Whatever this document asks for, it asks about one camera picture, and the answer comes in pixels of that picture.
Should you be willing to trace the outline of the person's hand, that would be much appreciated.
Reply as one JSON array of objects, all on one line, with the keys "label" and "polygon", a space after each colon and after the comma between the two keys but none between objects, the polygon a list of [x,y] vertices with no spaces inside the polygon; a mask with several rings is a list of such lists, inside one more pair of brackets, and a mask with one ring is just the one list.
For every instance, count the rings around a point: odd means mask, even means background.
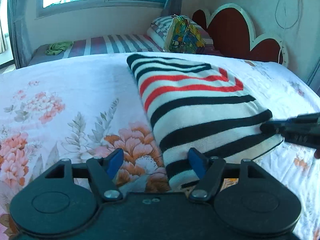
[{"label": "person's hand", "polygon": [[316,159],[320,159],[320,149],[316,150],[316,152],[314,153],[314,157]]}]

